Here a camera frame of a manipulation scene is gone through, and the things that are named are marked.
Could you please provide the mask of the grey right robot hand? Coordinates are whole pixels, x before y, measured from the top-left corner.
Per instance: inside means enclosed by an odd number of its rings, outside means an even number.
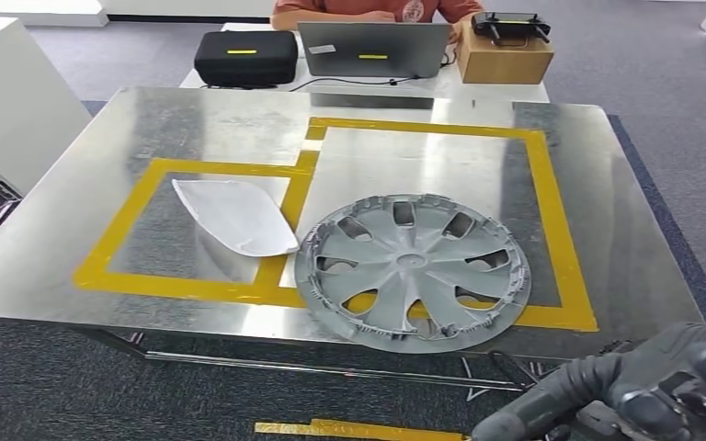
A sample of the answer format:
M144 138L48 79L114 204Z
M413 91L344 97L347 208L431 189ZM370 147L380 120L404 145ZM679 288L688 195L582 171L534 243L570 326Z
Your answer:
M706 324L574 359L485 417L474 440L536 440L568 424L598 440L706 439Z

